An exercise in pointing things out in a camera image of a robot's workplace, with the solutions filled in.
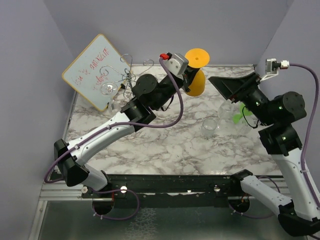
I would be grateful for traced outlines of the orange plastic wine glass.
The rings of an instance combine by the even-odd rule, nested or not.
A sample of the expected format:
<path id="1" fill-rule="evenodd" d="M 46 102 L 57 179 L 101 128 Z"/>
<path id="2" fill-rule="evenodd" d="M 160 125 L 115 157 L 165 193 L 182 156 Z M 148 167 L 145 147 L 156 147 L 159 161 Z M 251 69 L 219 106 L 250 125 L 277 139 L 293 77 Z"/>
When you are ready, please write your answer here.
<path id="1" fill-rule="evenodd" d="M 201 68 L 205 67 L 210 61 L 210 55 L 202 48 L 190 49 L 185 58 L 189 61 L 188 67 L 191 70 L 191 80 L 186 94 L 191 97 L 198 97 L 205 91 L 206 77 Z"/>

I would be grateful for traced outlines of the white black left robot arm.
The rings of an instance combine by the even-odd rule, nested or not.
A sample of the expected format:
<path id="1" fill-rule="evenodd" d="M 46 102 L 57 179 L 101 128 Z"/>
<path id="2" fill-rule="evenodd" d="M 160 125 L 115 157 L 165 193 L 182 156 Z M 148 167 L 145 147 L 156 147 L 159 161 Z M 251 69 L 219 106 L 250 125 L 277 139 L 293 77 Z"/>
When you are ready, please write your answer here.
<path id="1" fill-rule="evenodd" d="M 57 140 L 54 143 L 53 165 L 58 167 L 61 180 L 68 187 L 84 184 L 92 188 L 97 196 L 106 197 L 111 190 L 109 179 L 102 170 L 88 166 L 88 161 L 112 143 L 142 128 L 165 129 L 176 125 L 184 111 L 180 90 L 190 92 L 199 71 L 199 68 L 187 66 L 181 75 L 175 76 L 167 70 L 161 81 L 152 74 L 142 74 L 132 88 L 134 97 L 106 123 L 72 141 Z M 153 111 L 163 109 L 173 96 L 179 98 L 177 119 L 167 124 L 152 125 L 156 118 Z"/>

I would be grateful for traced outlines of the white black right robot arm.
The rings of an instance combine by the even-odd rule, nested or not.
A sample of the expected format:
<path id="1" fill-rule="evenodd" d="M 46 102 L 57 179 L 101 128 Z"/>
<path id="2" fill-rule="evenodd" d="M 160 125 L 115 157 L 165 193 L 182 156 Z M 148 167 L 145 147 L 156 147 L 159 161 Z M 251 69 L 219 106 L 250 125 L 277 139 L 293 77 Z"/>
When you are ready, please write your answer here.
<path id="1" fill-rule="evenodd" d="M 244 77 L 209 77 L 218 92 L 232 103 L 242 102 L 265 127 L 258 131 L 267 153 L 277 164 L 290 196 L 285 196 L 242 170 L 234 174 L 229 189 L 240 196 L 247 193 L 264 204 L 292 237 L 310 236 L 320 231 L 319 191 L 304 160 L 303 145 L 292 124 L 305 118 L 305 101 L 297 92 L 289 91 L 269 100 L 259 89 L 260 76 L 253 72 Z"/>

